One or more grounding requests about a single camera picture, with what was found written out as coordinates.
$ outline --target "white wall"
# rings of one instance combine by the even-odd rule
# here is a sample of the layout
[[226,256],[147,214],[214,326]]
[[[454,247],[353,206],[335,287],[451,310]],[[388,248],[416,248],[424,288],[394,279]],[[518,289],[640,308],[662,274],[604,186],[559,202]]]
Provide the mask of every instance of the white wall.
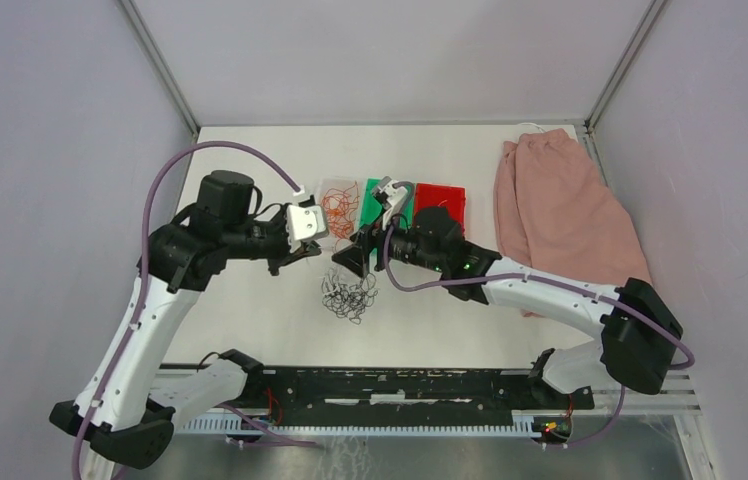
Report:
[[0,478],[70,478],[47,416],[103,356],[146,189],[188,143],[114,1],[0,1]]
[[585,118],[648,0],[137,0],[203,125]]
[[747,480],[748,2],[672,2],[598,133],[698,355],[722,478]]

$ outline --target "pink cloth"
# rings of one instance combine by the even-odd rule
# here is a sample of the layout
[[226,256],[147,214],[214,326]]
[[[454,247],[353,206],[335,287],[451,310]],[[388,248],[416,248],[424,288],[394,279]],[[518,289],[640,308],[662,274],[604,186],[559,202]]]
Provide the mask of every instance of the pink cloth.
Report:
[[630,216],[564,130],[504,142],[495,178],[501,254],[590,283],[651,282]]

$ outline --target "purple cable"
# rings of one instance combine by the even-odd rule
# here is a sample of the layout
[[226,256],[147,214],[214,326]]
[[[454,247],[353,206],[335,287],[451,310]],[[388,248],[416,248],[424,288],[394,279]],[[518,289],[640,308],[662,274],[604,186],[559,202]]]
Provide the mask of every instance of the purple cable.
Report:
[[270,437],[276,438],[278,441],[271,442],[271,443],[246,443],[244,444],[247,447],[309,447],[309,448],[319,448],[321,445],[310,442],[307,440],[293,440],[288,437],[284,437],[280,434],[274,433],[271,430],[268,430],[265,426],[260,425],[259,422],[251,419],[244,413],[242,413],[238,408],[227,405],[222,403],[221,405],[218,405],[218,408],[223,408],[224,410],[234,413],[241,417],[242,420],[248,423],[251,427],[259,430],[260,432],[264,433],[265,435],[268,435]]
[[[386,275],[388,275],[389,280],[392,282],[392,285],[395,286],[398,290],[402,292],[417,292],[419,290],[424,290],[425,288],[433,288],[433,287],[455,287],[459,285],[475,285],[478,283],[486,283],[486,282],[493,282],[497,280],[523,280],[525,278],[525,274],[523,273],[501,273],[498,275],[489,275],[485,277],[474,277],[474,278],[461,278],[457,280],[438,280],[434,282],[427,282],[422,283],[420,285],[414,285],[411,287],[406,287],[404,285],[401,285],[398,283],[397,279],[395,278],[394,273],[392,273],[392,269],[389,266],[389,242],[392,240],[392,233],[395,231],[394,224],[389,225],[389,229],[386,232],[386,240],[383,242],[383,263],[386,266]],[[537,281],[539,283],[544,283],[546,285],[550,285],[552,287],[561,288],[563,290],[568,290],[570,292],[578,293],[580,295],[595,298],[599,302],[604,302],[608,305],[611,305],[615,308],[619,308],[628,315],[636,318],[640,322],[644,323],[651,329],[653,329],[655,332],[657,332],[661,337],[668,340],[672,345],[677,347],[678,350],[683,352],[684,355],[686,355],[686,361],[683,363],[678,363],[676,365],[670,365],[670,370],[681,370],[684,368],[689,368],[692,365],[695,364],[695,356],[692,355],[692,352],[689,350],[689,347],[687,347],[683,342],[675,338],[674,335],[670,334],[666,329],[662,328],[661,326],[657,325],[656,322],[645,316],[644,314],[640,313],[638,310],[625,305],[618,300],[604,297],[603,295],[597,295],[596,292],[592,292],[590,290],[587,290],[585,288],[578,287],[576,285],[571,285],[565,282],[561,282],[559,280],[543,277],[541,275],[530,275],[531,281]],[[612,416],[610,417],[609,421],[607,421],[606,425],[603,426],[600,430],[598,430],[596,433],[593,433],[592,435],[589,435],[588,437],[581,438],[580,440],[575,440],[570,443],[566,443],[567,446],[576,446],[576,445],[584,445],[587,443],[592,442],[593,440],[597,440],[609,432],[609,430],[615,425],[615,423],[618,421],[619,415],[621,415],[621,409],[624,406],[624,395],[625,395],[626,389],[622,385],[621,387],[621,395],[618,398],[618,406],[615,408],[615,411],[613,412]]]
[[[249,153],[263,162],[267,164],[269,167],[271,167],[275,172],[277,172],[280,177],[283,178],[283,180],[286,181],[286,183],[289,184],[290,187],[292,187],[292,190],[295,192],[299,192],[301,188],[298,186],[297,183],[295,183],[294,180],[287,174],[285,171],[283,171],[282,168],[280,168],[279,165],[277,165],[273,160],[268,158],[264,153],[260,152],[259,150],[256,150],[253,147],[248,147],[247,145],[243,145],[241,143],[236,142],[227,142],[227,141],[211,141],[211,142],[202,142],[202,143],[196,143],[188,148],[185,148],[183,150],[180,150],[176,155],[171,157],[170,160],[165,162],[165,165],[162,166],[162,168],[159,170],[159,173],[156,174],[156,178],[153,179],[153,183],[150,185],[150,191],[147,192],[147,200],[144,202],[144,212],[142,214],[141,218],[141,267],[139,268],[139,277],[141,277],[141,287],[139,288],[138,293],[138,300],[136,301],[136,308],[133,311],[133,315],[130,318],[130,325],[134,325],[138,323],[138,319],[141,317],[141,312],[144,308],[144,302],[147,300],[147,290],[149,287],[148,282],[148,269],[149,269],[149,256],[150,256],[150,248],[148,244],[148,239],[150,236],[150,209],[153,206],[153,199],[156,197],[156,191],[159,189],[159,185],[162,183],[162,179],[165,178],[165,175],[168,173],[168,171],[171,170],[171,168],[174,167],[174,165],[177,164],[180,160],[185,158],[187,155],[194,153],[198,150],[203,150],[204,148],[213,148],[213,147],[225,147],[225,148],[233,148],[235,150],[241,150],[243,152]],[[92,395],[92,403],[95,401],[99,401],[101,397],[103,396],[103,392],[106,390],[106,385],[109,383],[109,379],[112,377],[112,373],[115,371],[115,367],[118,365],[118,361],[121,359],[121,356],[124,354],[124,350],[127,348],[127,344],[130,342],[130,339],[133,336],[133,330],[131,328],[127,328],[124,332],[124,336],[121,337],[121,341],[118,343],[118,347],[115,349],[115,353],[112,355],[112,359],[109,361],[109,365],[106,366],[106,369],[103,371],[103,375],[100,377],[100,383],[97,385],[97,388],[94,390],[94,395]],[[83,439],[85,438],[85,433],[88,431],[88,426],[91,423],[91,418],[94,416],[94,413],[97,411],[96,407],[93,407],[91,404],[88,407],[88,410],[86,411],[85,417],[83,417],[83,421],[80,424],[80,429],[77,432],[76,440],[74,441],[74,449],[73,453],[71,455],[71,461],[73,463],[73,469],[72,474],[74,477],[74,480],[82,480],[82,470],[80,467],[80,456],[82,455],[82,443]],[[112,480],[120,480],[124,474],[126,473],[126,468],[122,467],[118,473],[112,477]]]
[[565,442],[561,445],[553,444],[553,443],[546,443],[545,445],[551,447],[551,448],[560,448],[560,449],[566,449],[571,447],[577,447],[577,446],[583,446],[588,443],[592,443],[595,440],[600,440],[603,438],[607,433],[609,433],[610,429],[615,425],[616,422],[618,422],[618,417],[621,416],[621,408],[624,406],[624,395],[627,392],[627,389],[624,388],[624,385],[621,386],[621,392],[619,392],[618,396],[618,405],[615,407],[615,411],[613,412],[612,416],[610,416],[610,419],[607,421],[606,424],[604,424],[603,427],[601,427],[600,430],[593,433],[592,435],[589,435],[587,437],[583,437],[579,440],[575,440],[573,442]]

